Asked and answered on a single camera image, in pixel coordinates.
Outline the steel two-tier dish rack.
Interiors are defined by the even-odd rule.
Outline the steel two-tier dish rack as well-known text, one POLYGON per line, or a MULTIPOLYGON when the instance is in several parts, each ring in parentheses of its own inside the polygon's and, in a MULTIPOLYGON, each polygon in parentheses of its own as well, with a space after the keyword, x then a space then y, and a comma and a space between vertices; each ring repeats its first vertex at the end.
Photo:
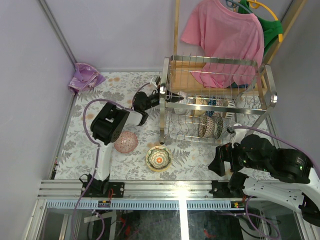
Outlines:
MULTIPOLYGON (((253 60, 235 60, 233 58, 216 58, 216 57, 204 57, 204 56, 187 56, 187 55, 172 55, 164 58, 162 76, 160 80, 159 92, 160 96, 160 119, 159 119, 159 141, 164 144, 167 139, 178 141, 190 141, 190 142, 212 142, 220 144, 226 141, 227 138, 221 138, 219 140, 213 137, 201 138, 198 136, 198 127, 201 117, 211 113, 214 117, 221 116, 221 112, 233 112, 232 118, 226 118, 230 123, 236 122, 242 125, 247 124, 247 119, 250 119, 250 124, 258 128, 263 122, 267 121, 271 111, 276 106, 278 101, 276 93, 266 93, 260 95, 259 92, 254 92, 255 85, 260 80, 261 66, 253 60), (245 66, 252 66, 255 68, 255 75, 250 84, 244 87, 230 85, 226 88, 216 89, 235 89, 235 93, 223 93, 218 95, 217 92, 213 93, 201 93, 196 95, 194 92, 187 93, 185 91, 173 91, 171 90, 171 81, 168 79, 168 72, 170 70, 171 60, 186 60, 188 62, 196 61, 205 63, 217 63, 217 64, 240 64, 245 66), (193 98, 193 104, 179 104, 178 102, 166 102, 167 92, 179 94, 183 97, 193 98), (223 107, 224 100, 231 100, 235 104, 235 108, 228 110, 223 107), (174 108, 184 107, 190 109, 190 115, 178 115, 174 113, 174 108)), ((191 70, 193 72, 201 72, 200 70, 191 70)))

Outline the striped white bowl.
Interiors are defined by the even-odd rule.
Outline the striped white bowl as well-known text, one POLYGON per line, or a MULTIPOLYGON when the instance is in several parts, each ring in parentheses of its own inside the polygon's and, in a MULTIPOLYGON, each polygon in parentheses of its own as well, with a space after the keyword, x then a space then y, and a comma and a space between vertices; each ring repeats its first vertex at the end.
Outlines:
MULTIPOLYGON (((235 107, 236 107, 235 103, 234 103, 232 100, 229 100, 229 99, 225 99, 225 100, 222 102, 222 106, 223 106, 223 107, 226 107, 227 110, 230 110, 231 108, 235 108, 235 107)), ((228 112, 228 111, 223 111, 223 112, 221 112, 221 117, 224 118, 224 119, 230 119, 230 118, 232 118, 234 115, 235 115, 234 112, 228 112)))

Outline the brown lattice patterned bowl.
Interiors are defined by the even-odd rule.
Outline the brown lattice patterned bowl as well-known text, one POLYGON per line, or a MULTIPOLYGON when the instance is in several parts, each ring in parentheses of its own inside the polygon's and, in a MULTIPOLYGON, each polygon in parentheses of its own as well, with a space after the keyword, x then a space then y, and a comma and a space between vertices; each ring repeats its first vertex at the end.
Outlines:
POLYGON ((215 130, 215 121, 212 117, 207 115, 202 116, 198 126, 198 136, 200 138, 210 138, 213 137, 215 130))

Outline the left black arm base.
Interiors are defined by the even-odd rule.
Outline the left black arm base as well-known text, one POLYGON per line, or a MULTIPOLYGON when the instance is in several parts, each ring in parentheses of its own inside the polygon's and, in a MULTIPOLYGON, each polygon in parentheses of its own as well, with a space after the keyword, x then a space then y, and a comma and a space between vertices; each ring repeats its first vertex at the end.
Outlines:
POLYGON ((84 193, 85 198, 123 198, 125 191, 125 183, 124 182, 112 182, 109 181, 109 176, 106 180, 97 180, 92 177, 91 174, 83 174, 80 176, 79 181, 82 183, 83 192, 89 182, 87 191, 84 193))

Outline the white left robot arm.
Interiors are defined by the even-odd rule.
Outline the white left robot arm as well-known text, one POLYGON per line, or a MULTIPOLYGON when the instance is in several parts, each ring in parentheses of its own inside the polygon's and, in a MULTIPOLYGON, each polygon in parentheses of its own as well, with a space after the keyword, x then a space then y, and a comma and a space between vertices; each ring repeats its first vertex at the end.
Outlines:
POLYGON ((97 195, 102 198, 110 190, 115 189, 109 184, 114 143, 120 138, 125 126, 144 125, 149 117, 146 111, 158 106, 160 97, 161 93, 157 90, 154 90, 151 95, 138 91, 133 97, 132 108, 102 98, 94 99, 85 106, 82 115, 83 129, 88 139, 96 145, 96 154, 93 172, 87 174, 87 182, 82 183, 84 194, 97 195), (91 122, 90 131, 92 134, 89 134, 85 118, 88 108, 96 102, 104 102, 105 104, 91 122))

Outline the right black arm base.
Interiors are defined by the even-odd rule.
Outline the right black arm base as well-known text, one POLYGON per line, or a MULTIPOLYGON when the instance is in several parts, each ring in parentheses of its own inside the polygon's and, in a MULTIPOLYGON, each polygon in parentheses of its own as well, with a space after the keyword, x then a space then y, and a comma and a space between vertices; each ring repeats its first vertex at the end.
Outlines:
POLYGON ((245 196, 243 189, 244 185, 241 183, 213 180, 209 193, 214 198, 243 198, 245 196))

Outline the green circle patterned bowl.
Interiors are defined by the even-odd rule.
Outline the green circle patterned bowl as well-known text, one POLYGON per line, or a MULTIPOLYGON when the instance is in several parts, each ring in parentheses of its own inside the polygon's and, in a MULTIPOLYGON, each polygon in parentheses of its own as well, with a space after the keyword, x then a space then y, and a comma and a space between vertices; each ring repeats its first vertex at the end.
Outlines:
MULTIPOLYGON (((178 101, 179 104, 194 104, 195 100, 193 98, 181 97, 178 101)), ((177 115, 188 116, 191 113, 191 110, 188 108, 184 108, 182 106, 176 107, 173 109, 174 113, 177 115)))

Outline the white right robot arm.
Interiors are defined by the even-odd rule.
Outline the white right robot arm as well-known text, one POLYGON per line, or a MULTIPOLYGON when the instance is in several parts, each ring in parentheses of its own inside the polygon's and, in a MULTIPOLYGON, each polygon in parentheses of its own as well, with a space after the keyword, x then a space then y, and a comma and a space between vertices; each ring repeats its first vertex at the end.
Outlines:
POLYGON ((302 151, 277 148, 268 139, 250 134, 240 142, 217 146, 208 169, 223 177, 225 163, 232 172, 227 184, 231 196, 262 198, 320 225, 320 178, 302 151))

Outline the black white patterned bowl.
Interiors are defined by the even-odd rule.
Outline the black white patterned bowl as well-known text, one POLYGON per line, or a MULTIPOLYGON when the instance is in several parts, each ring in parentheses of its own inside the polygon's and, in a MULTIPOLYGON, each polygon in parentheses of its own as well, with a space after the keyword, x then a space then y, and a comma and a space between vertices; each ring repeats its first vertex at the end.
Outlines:
POLYGON ((223 139, 228 136, 227 128, 229 127, 229 121, 221 116, 214 118, 215 129, 213 131, 213 137, 215 139, 223 139))

